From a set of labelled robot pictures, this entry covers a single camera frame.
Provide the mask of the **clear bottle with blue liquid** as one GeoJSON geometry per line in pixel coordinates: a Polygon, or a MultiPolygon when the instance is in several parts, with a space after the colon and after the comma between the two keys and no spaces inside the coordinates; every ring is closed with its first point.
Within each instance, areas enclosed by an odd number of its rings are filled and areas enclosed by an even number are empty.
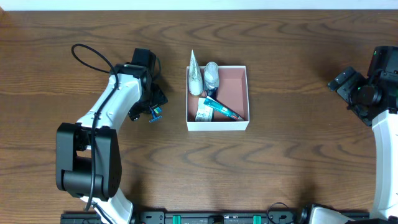
{"type": "Polygon", "coordinates": [[[207,63],[203,77],[206,95],[215,99],[220,85],[218,65],[215,62],[207,63]]]}

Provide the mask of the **green white toothpaste tube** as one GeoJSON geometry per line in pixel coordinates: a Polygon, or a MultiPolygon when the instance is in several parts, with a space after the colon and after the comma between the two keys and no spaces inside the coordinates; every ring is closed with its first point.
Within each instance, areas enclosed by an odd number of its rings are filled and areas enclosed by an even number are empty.
{"type": "Polygon", "coordinates": [[[213,108],[217,112],[235,120],[235,121],[244,121],[244,119],[235,113],[233,110],[227,108],[226,106],[222,105],[221,103],[217,102],[213,98],[207,96],[204,101],[204,105],[209,106],[210,108],[213,108]]]}

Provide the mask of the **green soap bar package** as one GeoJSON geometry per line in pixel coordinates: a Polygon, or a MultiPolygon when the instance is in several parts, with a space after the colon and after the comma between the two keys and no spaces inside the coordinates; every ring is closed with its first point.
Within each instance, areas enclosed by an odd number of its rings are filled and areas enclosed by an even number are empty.
{"type": "Polygon", "coordinates": [[[197,113],[195,116],[196,122],[212,122],[214,111],[213,108],[205,104],[206,98],[198,99],[197,113]]]}

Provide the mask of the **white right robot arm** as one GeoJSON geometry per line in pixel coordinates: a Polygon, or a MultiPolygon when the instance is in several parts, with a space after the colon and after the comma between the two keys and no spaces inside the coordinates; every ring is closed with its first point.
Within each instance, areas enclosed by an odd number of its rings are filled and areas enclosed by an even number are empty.
{"type": "Polygon", "coordinates": [[[397,223],[397,47],[374,49],[368,74],[346,68],[328,87],[337,92],[376,142],[376,189],[369,214],[306,206],[297,223],[397,223]]]}

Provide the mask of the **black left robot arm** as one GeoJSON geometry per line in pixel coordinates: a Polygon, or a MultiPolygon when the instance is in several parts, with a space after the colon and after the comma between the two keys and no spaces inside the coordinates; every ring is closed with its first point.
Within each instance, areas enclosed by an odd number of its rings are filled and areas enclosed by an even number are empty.
{"type": "Polygon", "coordinates": [[[109,82],[94,106],[76,123],[62,123],[56,133],[57,188],[86,203],[83,213],[67,213],[61,223],[137,223],[133,203],[120,189],[122,164],[118,132],[126,117],[142,113],[152,121],[168,102],[155,83],[160,60],[136,48],[132,60],[110,66],[109,82]]]}

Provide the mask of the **blue disposable razor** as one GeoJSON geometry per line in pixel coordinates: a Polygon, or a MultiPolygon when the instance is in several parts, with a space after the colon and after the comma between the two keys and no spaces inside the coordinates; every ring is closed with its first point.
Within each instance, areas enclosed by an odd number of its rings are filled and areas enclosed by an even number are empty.
{"type": "Polygon", "coordinates": [[[155,121],[158,121],[159,119],[161,119],[162,118],[162,115],[161,114],[155,114],[155,112],[153,111],[153,109],[154,108],[151,108],[150,109],[150,113],[151,113],[151,115],[152,115],[152,118],[150,119],[150,123],[153,123],[153,122],[155,122],[155,121]]]}

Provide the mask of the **white patterned cream tube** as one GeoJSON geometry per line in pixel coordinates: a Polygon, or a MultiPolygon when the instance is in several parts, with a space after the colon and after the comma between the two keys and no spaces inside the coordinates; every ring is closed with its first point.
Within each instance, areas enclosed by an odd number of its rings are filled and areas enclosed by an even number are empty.
{"type": "Polygon", "coordinates": [[[203,79],[193,50],[188,71],[188,90],[193,96],[200,96],[203,93],[203,79]]]}

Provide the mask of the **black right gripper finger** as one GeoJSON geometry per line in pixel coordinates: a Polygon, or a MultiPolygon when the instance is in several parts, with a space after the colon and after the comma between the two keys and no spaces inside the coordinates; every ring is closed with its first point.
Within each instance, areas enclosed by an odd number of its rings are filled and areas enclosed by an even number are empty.
{"type": "Polygon", "coordinates": [[[341,87],[350,77],[352,77],[356,73],[356,70],[353,67],[345,68],[341,73],[338,74],[336,78],[334,78],[331,82],[328,83],[328,88],[331,91],[336,91],[341,87]]]}
{"type": "Polygon", "coordinates": [[[348,79],[339,89],[336,90],[337,94],[339,94],[342,99],[347,102],[347,104],[351,105],[351,95],[358,90],[358,88],[363,85],[366,79],[362,76],[362,74],[356,72],[352,77],[348,79]]]}

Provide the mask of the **green white toothbrush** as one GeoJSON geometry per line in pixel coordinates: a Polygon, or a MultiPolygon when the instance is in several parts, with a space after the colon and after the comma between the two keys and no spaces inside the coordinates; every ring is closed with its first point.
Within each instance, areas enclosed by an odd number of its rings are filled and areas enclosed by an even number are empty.
{"type": "Polygon", "coordinates": [[[161,112],[162,112],[162,110],[159,106],[154,108],[153,111],[155,112],[155,114],[161,114],[161,112]]]}

